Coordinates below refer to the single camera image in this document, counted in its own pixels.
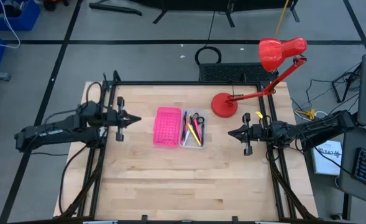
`scissors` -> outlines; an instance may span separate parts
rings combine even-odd
[[[203,145],[203,136],[204,136],[203,131],[204,131],[204,126],[205,126],[205,123],[204,123],[205,119],[202,116],[199,116],[198,113],[195,113],[193,115],[193,120],[194,120],[194,123],[195,123],[195,128],[197,130],[199,130],[199,125],[202,124],[201,125],[201,134],[199,133],[199,131],[198,131],[198,134],[199,134],[199,138],[201,139],[201,143]]]

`yellow marker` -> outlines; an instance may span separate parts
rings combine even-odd
[[[198,143],[198,145],[201,146],[201,142],[198,140],[198,137],[196,137],[196,134],[194,132],[194,129],[193,129],[192,125],[191,124],[188,124],[188,127],[190,128],[191,133],[193,133],[193,136],[195,137],[195,140]]]
[[[261,112],[256,111],[257,115],[259,116],[260,119],[263,119],[263,115],[261,114]]]

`white paper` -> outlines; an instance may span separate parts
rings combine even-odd
[[[326,141],[324,144],[317,146],[324,156],[332,159],[337,164],[341,165],[342,160],[342,146],[340,142],[337,141]],[[325,159],[319,154],[315,149],[313,152],[313,163],[314,163],[314,173],[325,174],[325,175],[339,175],[340,168],[333,164],[331,161]]]

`pen holder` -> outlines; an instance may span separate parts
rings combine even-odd
[[[184,116],[186,114],[186,123],[184,124]],[[196,133],[195,138],[192,130],[187,127],[187,123],[189,122],[189,115],[191,115],[194,124],[192,125],[193,131],[199,132]],[[196,149],[203,149],[206,147],[206,128],[208,127],[208,113],[206,110],[199,110],[199,109],[183,109],[181,115],[181,129],[180,129],[180,140],[179,145],[181,147],[189,147],[189,148],[196,148]]]

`lamp arm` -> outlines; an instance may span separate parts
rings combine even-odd
[[[282,75],[278,76],[274,81],[272,81],[269,85],[267,85],[262,91],[257,93],[252,93],[244,96],[231,96],[226,102],[233,102],[238,100],[244,100],[249,99],[253,97],[260,97],[264,95],[272,95],[275,93],[275,86],[282,82],[287,76],[292,74],[296,69],[298,69],[300,66],[302,66],[304,63],[306,63],[307,59],[305,57],[301,58],[294,58],[293,59],[293,65],[291,65],[285,72],[282,73]]]

